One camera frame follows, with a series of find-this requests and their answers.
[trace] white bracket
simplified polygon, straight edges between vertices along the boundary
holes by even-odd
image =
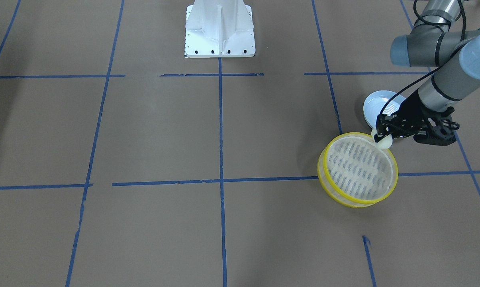
[[[196,0],[187,7],[185,56],[252,57],[256,54],[252,8],[243,0]]]

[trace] yellow basket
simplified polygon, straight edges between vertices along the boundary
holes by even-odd
[[[347,207],[368,207],[387,198],[398,183],[398,165],[364,133],[334,138],[318,160],[318,178],[331,198]]]

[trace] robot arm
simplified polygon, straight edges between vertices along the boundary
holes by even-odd
[[[430,0],[426,9],[446,7],[449,10],[428,9],[427,13],[425,10],[422,18],[433,17],[435,25],[417,21],[412,31],[415,34],[406,36],[406,60],[409,65],[442,65],[438,65],[436,72],[401,104],[398,111],[391,116],[378,116],[374,135],[376,142],[386,136],[413,136],[416,142],[430,145],[450,145],[456,141],[455,130],[459,129],[459,125],[451,118],[453,106],[480,87],[480,29],[465,33],[463,41],[461,32],[447,33],[447,23],[452,23],[458,15],[454,12],[454,4],[458,5],[458,1]],[[395,40],[391,56],[402,54],[394,53],[395,49],[402,49],[394,45],[398,46],[398,39],[403,37]]]

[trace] white plate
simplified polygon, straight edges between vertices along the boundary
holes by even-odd
[[[385,103],[387,103],[388,100],[395,94],[396,93],[393,91],[382,90],[375,91],[366,98],[364,101],[364,118],[371,129],[376,126],[376,119],[378,118],[378,115],[380,114],[380,111]],[[389,103],[383,113],[390,116],[399,109],[404,100],[404,96],[398,95]]]

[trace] white plastic mount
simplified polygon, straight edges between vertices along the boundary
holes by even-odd
[[[252,8],[243,0],[196,0],[187,7],[185,56],[252,57],[256,54]]]

